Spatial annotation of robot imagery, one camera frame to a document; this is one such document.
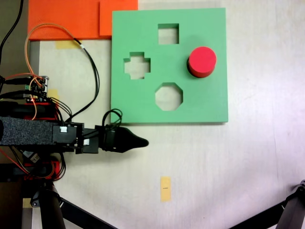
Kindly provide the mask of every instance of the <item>wire bundle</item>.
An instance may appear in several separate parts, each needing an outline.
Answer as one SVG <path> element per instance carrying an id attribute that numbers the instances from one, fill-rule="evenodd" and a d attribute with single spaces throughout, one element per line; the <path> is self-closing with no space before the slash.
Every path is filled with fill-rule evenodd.
<path id="1" fill-rule="evenodd" d="M 20 10 L 19 10 L 19 14 L 17 16 L 17 19 L 14 23 L 14 25 L 12 26 L 12 28 L 10 29 L 10 31 L 8 32 L 8 34 L 5 36 L 5 38 L 3 39 L 1 45 L 0 45 L 0 63 L 1 63 L 1 53 L 2 53 L 2 48 L 3 48 L 3 45 L 5 43 L 5 41 L 7 40 L 7 38 L 9 37 L 9 35 L 12 33 L 12 31 L 15 29 L 16 25 L 18 24 L 19 22 L 19 19 L 21 17 L 21 13 L 22 13 L 22 8 L 23 8 L 23 0 L 20 0 Z M 53 26 L 53 27 L 57 27 L 57 28 L 60 28 L 62 30 L 64 30 L 66 33 L 68 33 L 72 39 L 74 39 L 78 44 L 79 46 L 84 50 L 84 52 L 86 53 L 86 55 L 88 56 L 88 59 L 92 65 L 92 69 L 93 69 L 93 73 L 94 73 L 94 80 L 95 80 L 95 94 L 94 94 L 94 97 L 93 99 L 87 104 L 85 105 L 81 110 L 77 111 L 75 114 L 72 113 L 72 110 L 63 102 L 61 102 L 60 100 L 56 99 L 56 98 L 53 98 L 53 97 L 46 97 L 40 93 L 37 93 L 35 91 L 31 91 L 31 86 L 33 84 L 33 82 L 35 81 L 35 83 L 39 86 L 39 87 L 42 87 L 41 83 L 39 83 L 38 79 L 42 79 L 42 77 L 36 75 L 30 65 L 30 61 L 29 61 L 29 58 L 28 58 L 28 43 L 29 43 L 29 39 L 30 39 L 30 36 L 31 34 L 38 28 L 41 28 L 41 27 L 45 27 L 45 26 Z M 28 34 L 27 38 L 26 38 L 26 41 L 25 41 L 25 44 L 24 44 L 24 54 L 25 54 L 25 60 L 26 60 L 26 64 L 28 66 L 28 69 L 30 71 L 30 73 L 20 73 L 20 74 L 15 74 L 15 75 L 11 75 L 11 76 L 8 76 L 6 77 L 5 79 L 9 79 L 9 78 L 13 78 L 13 77 L 16 77 L 16 76 L 19 76 L 19 75 L 31 75 L 33 77 L 33 79 L 31 80 L 30 82 L 30 86 L 29 86 L 29 90 L 23 90 L 23 91 L 17 91 L 17 92 L 10 92 L 10 93 L 5 93 L 5 94 L 1 94 L 0 95 L 0 100 L 4 99 L 4 98 L 10 98 L 10 99 L 19 99 L 20 98 L 20 95 L 23 95 L 23 94 L 29 94 L 30 97 L 31 97 L 31 101 L 33 102 L 33 105 L 35 107 L 35 114 L 32 118 L 32 120 L 34 120 L 37 116 L 37 107 L 36 107 L 36 104 L 35 104 L 35 101 L 33 99 L 33 96 L 37 96 L 38 98 L 43 98 L 45 99 L 47 102 L 49 102 L 53 107 L 54 107 L 54 110 L 56 111 L 55 112 L 55 118 L 56 120 L 59 122 L 60 125 L 65 125 L 65 122 L 66 123 L 69 123 L 72 121 L 72 118 L 74 118 L 75 116 L 77 116 L 78 114 L 80 114 L 81 112 L 85 111 L 88 107 L 91 106 L 91 104 L 94 103 L 94 101 L 96 100 L 98 94 L 99 94 L 99 90 L 100 90 L 100 76 L 99 76 L 99 73 L 98 73 L 98 70 L 97 70 L 97 67 L 92 59 L 92 57 L 90 56 L 89 52 L 85 49 L 85 47 L 83 46 L 83 44 L 78 40 L 76 39 L 66 28 L 58 25 L 58 24 L 54 24 L 54 23 L 44 23 L 44 24 L 40 24 L 40 25 L 37 25 L 35 26 Z M 69 118 L 64 121 L 63 117 L 62 117 L 62 114 L 60 112 L 60 109 L 62 109 L 64 112 L 66 112 L 69 116 Z M 104 119 L 103 119 L 103 126 L 104 126 L 104 123 L 105 123 L 105 119 L 107 117 L 108 114 L 110 114 L 111 112 L 114 112 L 116 113 L 120 118 L 118 120 L 118 122 L 115 122 L 116 124 L 113 126 L 114 128 L 118 127 L 121 122 L 122 122 L 122 112 L 121 114 L 119 114 L 118 112 L 116 112 L 115 110 L 111 110 L 109 111 L 108 113 L 106 113 Z M 39 176 L 36 176 L 35 174 L 33 173 L 30 173 L 22 164 L 21 160 L 19 159 L 17 153 L 15 152 L 15 150 L 11 147 L 10 148 L 13 152 L 13 154 L 15 155 L 16 157 L 16 160 L 17 161 L 14 161 L 13 159 L 11 159 L 2 149 L 0 149 L 0 152 L 5 156 L 7 157 L 9 160 L 11 160 L 14 164 L 16 164 L 25 174 L 29 175 L 29 176 L 32 176 L 34 178 L 38 178 L 38 179 L 52 179 L 52 180 L 60 180 L 65 172 L 66 172 L 66 163 L 65 163 L 65 160 L 64 160 L 64 156 L 63 156 L 63 153 L 60 153 L 60 156 L 61 156 L 61 168 L 60 168 L 60 171 L 58 174 L 56 174 L 56 176 L 54 177 L 54 173 L 55 173 L 55 168 L 54 168 L 54 164 L 51 162 L 51 165 L 52 165 L 52 172 L 47 175 L 46 177 L 39 177 Z"/>
<path id="2" fill-rule="evenodd" d="M 50 164 L 52 166 L 52 170 L 50 172 L 50 174 L 44 176 L 44 177 L 40 177 L 36 174 L 34 174 L 33 172 L 30 172 L 26 169 L 26 167 L 23 165 L 23 163 L 21 162 L 21 160 L 19 159 L 16 151 L 14 150 L 13 147 L 10 146 L 10 150 L 12 151 L 12 153 L 14 154 L 14 156 L 16 157 L 17 161 L 14 161 L 13 159 L 11 159 L 2 149 L 0 149 L 0 152 L 6 157 L 8 158 L 11 162 L 13 162 L 21 171 L 23 171 L 26 175 L 28 175 L 28 177 L 32 177 L 34 179 L 49 179 L 52 181 L 57 181 L 62 179 L 62 177 L 65 175 L 66 173 L 66 162 L 63 156 L 63 153 L 60 153 L 61 156 L 61 168 L 58 172 L 58 174 L 55 174 L 55 166 L 54 163 L 52 161 L 50 161 Z"/>

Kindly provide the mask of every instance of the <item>red wire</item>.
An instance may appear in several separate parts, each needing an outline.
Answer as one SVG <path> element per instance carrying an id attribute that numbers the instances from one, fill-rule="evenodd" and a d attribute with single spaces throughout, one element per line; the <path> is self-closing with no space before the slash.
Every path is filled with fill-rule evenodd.
<path id="1" fill-rule="evenodd" d="M 17 165 L 25 174 L 29 174 L 27 171 L 25 171 L 20 165 L 18 165 L 17 162 L 15 162 L 13 159 L 11 159 L 2 149 L 0 149 L 0 152 L 7 157 L 9 160 L 11 160 L 15 165 Z"/>

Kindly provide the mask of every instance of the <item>black foam padding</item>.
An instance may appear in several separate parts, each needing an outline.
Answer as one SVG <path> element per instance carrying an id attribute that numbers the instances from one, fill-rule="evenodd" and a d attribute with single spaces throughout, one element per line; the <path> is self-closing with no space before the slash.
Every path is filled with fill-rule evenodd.
<path id="1" fill-rule="evenodd" d="M 52 130 L 56 123 L 0 117 L 3 137 L 0 146 L 54 145 Z"/>

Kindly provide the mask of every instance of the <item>octagonal hole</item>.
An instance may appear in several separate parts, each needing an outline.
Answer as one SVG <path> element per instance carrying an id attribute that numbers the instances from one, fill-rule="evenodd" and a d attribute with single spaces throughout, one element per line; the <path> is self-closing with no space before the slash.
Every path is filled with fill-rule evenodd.
<path id="1" fill-rule="evenodd" d="M 155 100 L 163 111 L 174 111 L 183 103 L 183 90 L 175 83 L 162 83 L 156 90 Z"/>

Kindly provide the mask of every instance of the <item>square hole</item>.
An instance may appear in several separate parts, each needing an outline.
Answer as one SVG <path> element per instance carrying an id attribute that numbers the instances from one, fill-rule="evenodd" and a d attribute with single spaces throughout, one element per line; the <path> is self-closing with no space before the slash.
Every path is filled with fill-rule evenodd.
<path id="1" fill-rule="evenodd" d="M 179 24 L 158 24 L 159 44 L 179 44 Z"/>

